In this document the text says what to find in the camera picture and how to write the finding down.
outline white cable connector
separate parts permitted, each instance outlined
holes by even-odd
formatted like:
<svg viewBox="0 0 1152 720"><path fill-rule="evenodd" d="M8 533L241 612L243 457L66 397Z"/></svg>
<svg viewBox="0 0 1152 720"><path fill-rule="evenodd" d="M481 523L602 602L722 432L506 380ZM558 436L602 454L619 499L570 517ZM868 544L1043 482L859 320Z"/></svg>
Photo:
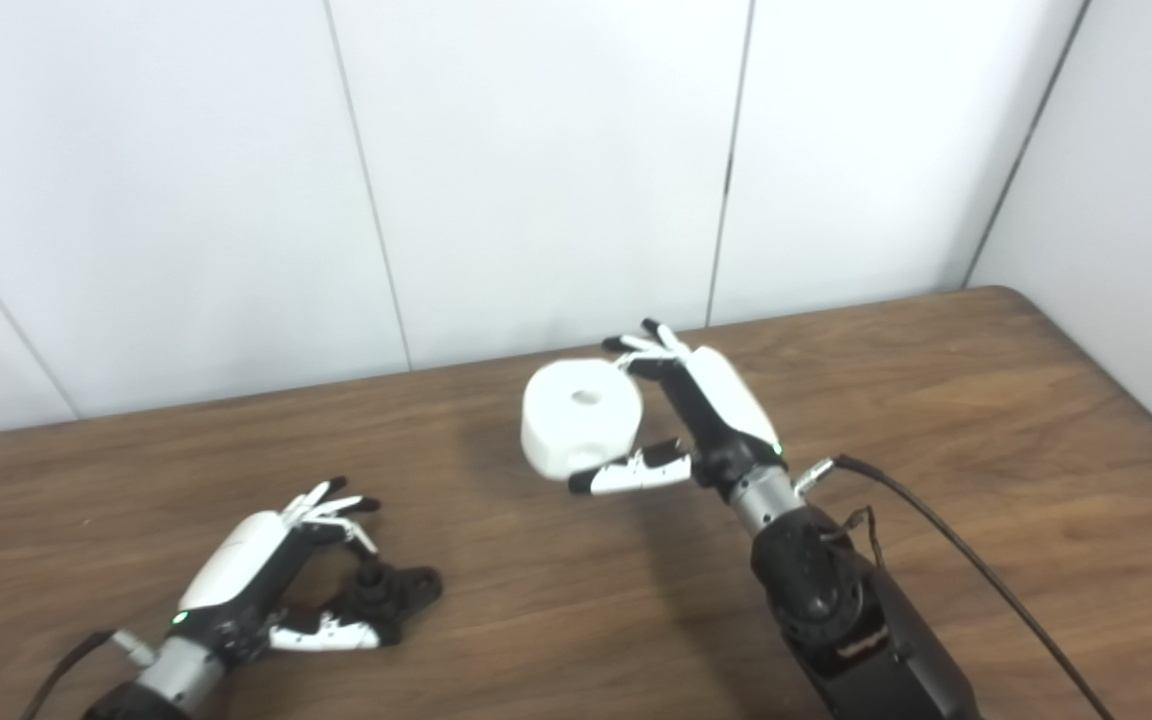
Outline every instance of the white cable connector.
<svg viewBox="0 0 1152 720"><path fill-rule="evenodd" d="M154 665L154 660L159 659L159 651L150 647L145 641L136 637L132 632L128 630L115 630L111 641L114 641L119 647L127 651L127 659L132 661L132 665L137 667L149 667Z"/></svg>

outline black fingertip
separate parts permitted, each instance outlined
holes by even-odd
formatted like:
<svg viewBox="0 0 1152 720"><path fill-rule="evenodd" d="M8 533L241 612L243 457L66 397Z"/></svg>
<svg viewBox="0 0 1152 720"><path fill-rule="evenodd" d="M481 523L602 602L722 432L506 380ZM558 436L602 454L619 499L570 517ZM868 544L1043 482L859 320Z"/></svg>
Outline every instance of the black fingertip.
<svg viewBox="0 0 1152 720"><path fill-rule="evenodd" d="M338 477L334 477L328 480L328 492L323 493L323 497L326 498L332 495L332 493L340 492L340 488L347 486L348 483L349 483L348 478L346 478L343 475L338 475Z"/></svg>
<svg viewBox="0 0 1152 720"><path fill-rule="evenodd" d="M573 475L571 478L567 479L567 492L573 493L573 495L593 495L594 475L599 470L602 469L582 470L579 473Z"/></svg>
<svg viewBox="0 0 1152 720"><path fill-rule="evenodd" d="M626 344L626 341L622 341L621 338L607 338L607 340L602 341L602 349L605 351L608 351L608 353L631 353L631 351L634 351L634 348L631 348L630 346Z"/></svg>

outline hole in spool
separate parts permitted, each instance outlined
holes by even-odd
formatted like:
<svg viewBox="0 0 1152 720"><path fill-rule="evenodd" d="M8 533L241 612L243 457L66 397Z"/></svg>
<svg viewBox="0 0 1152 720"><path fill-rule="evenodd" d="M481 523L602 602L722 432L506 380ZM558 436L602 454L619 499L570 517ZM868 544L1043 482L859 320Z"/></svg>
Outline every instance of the hole in spool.
<svg viewBox="0 0 1152 720"><path fill-rule="evenodd" d="M602 394L596 389L577 389L573 393L573 402L577 406L598 406Z"/></svg>

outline white spool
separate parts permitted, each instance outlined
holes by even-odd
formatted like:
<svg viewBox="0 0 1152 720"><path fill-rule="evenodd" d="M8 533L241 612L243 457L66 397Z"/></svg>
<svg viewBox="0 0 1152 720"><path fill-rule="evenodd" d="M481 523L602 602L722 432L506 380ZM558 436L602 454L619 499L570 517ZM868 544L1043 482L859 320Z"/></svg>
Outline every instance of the white spool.
<svg viewBox="0 0 1152 720"><path fill-rule="evenodd" d="M643 395L606 359L559 359L522 393L522 452L551 480L602 465L634 447Z"/></svg>

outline wood grain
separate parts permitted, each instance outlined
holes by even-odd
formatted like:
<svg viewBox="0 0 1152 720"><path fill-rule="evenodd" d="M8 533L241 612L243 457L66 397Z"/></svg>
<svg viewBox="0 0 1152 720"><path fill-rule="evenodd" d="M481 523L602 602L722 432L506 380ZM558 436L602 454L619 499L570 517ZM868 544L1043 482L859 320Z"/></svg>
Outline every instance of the wood grain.
<svg viewBox="0 0 1152 720"><path fill-rule="evenodd" d="M617 331L621 328L608 328ZM1015 293L684 333L732 356L796 468L846 450L920 493L1002 574L1121 719L1152 719L1152 418ZM159 637L229 529L347 473L396 564L444 571L407 643L270 655L221 717L826 717L776 641L732 513L695 486L571 498L518 448L522 387L581 348L0 434L0 717L88 630ZM643 439L677 433L645 392ZM983 579L914 511L878 510L890 569L991 720L1092 717ZM327 555L293 590L332 593ZM46 719L131 669L97 651Z"/></svg>

